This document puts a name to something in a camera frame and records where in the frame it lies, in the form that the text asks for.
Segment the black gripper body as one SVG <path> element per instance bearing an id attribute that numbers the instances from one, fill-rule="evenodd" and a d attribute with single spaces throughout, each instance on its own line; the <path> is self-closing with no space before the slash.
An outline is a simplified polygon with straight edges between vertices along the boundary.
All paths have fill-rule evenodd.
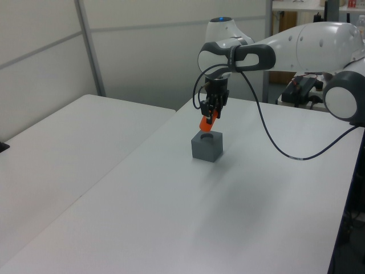
<path id="1" fill-rule="evenodd" d="M 205 78 L 205 91 L 207 100 L 215 101 L 217 99 L 226 102 L 229 97 L 228 79 Z"/>

